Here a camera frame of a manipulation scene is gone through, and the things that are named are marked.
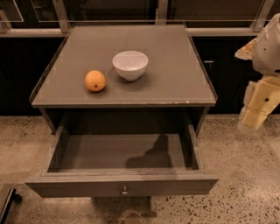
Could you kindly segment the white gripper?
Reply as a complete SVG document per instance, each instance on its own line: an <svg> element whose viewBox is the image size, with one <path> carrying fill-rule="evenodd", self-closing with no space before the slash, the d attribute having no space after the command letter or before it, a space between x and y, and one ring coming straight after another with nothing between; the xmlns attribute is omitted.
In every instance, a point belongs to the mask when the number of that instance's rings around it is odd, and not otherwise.
<svg viewBox="0 0 280 224"><path fill-rule="evenodd" d="M250 40L234 56L240 60L252 60L255 42L255 38ZM243 103L237 129L249 134L257 131L280 103L280 78L264 75L258 82L250 81Z"/></svg>

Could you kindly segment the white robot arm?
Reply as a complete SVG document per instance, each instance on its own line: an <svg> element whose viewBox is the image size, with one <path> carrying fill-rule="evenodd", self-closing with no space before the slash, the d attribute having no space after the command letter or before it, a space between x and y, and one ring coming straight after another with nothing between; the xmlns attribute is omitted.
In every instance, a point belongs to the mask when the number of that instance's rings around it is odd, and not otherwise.
<svg viewBox="0 0 280 224"><path fill-rule="evenodd" d="M251 60L254 70L262 74L258 82L248 83L239 115L238 130L251 133L261 127L280 103L280 14L234 56Z"/></svg>

